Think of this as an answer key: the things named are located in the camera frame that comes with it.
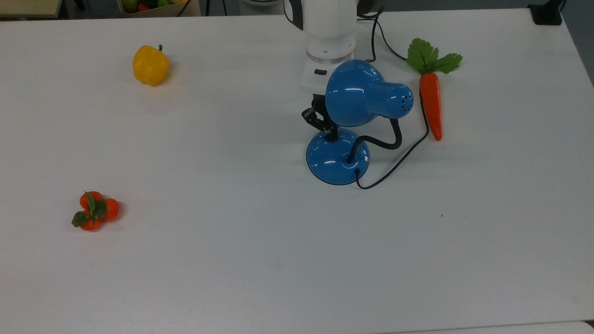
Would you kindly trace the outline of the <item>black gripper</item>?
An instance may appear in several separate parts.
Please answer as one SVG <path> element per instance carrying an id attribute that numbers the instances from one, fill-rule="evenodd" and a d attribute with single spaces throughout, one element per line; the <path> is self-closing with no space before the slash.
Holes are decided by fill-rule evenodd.
<path id="1" fill-rule="evenodd" d="M 301 114 L 309 125 L 325 133 L 324 140 L 336 141 L 339 136 L 339 126 L 329 116 L 325 104 L 325 95 L 314 94 L 311 107 Z"/>

